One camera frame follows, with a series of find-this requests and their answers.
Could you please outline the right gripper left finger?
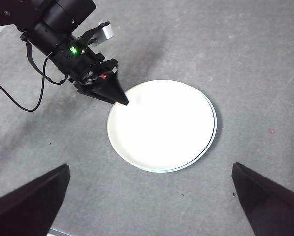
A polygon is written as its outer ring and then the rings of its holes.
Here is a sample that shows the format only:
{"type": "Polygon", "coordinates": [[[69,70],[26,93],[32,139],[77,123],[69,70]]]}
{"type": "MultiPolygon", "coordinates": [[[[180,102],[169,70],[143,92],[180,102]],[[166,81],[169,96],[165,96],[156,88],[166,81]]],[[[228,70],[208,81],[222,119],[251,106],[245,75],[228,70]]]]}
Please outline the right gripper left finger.
{"type": "Polygon", "coordinates": [[[62,164],[0,197],[0,236],[45,236],[66,195],[68,164],[62,164]]]}

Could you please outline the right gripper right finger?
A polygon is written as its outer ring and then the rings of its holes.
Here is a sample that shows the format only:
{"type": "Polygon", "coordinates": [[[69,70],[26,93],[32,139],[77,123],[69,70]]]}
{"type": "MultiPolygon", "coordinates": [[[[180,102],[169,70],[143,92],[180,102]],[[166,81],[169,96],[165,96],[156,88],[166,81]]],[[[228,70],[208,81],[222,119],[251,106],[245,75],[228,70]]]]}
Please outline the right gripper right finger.
{"type": "Polygon", "coordinates": [[[232,180],[256,236],[294,236],[294,192],[236,162],[232,180]]]}

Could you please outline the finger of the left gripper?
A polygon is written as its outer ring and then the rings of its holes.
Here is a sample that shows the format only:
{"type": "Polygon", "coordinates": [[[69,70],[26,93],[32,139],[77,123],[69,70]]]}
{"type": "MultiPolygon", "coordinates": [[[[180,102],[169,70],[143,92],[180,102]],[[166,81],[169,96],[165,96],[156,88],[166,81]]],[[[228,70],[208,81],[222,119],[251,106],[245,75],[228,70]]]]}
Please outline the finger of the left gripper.
{"type": "Polygon", "coordinates": [[[88,96],[88,97],[91,97],[91,98],[94,98],[94,99],[97,99],[97,100],[101,100],[101,101],[104,101],[104,102],[107,102],[107,103],[110,103],[110,104],[114,104],[115,101],[105,97],[105,96],[102,96],[98,93],[95,93],[93,92],[91,89],[89,88],[85,88],[85,87],[77,87],[77,92],[81,95],[85,95],[85,96],[88,96]]]}
{"type": "Polygon", "coordinates": [[[115,101],[115,103],[120,103],[123,105],[128,105],[129,103],[125,92],[118,81],[117,72],[102,73],[97,77],[95,82],[91,84],[90,89],[95,93],[115,101]]]}

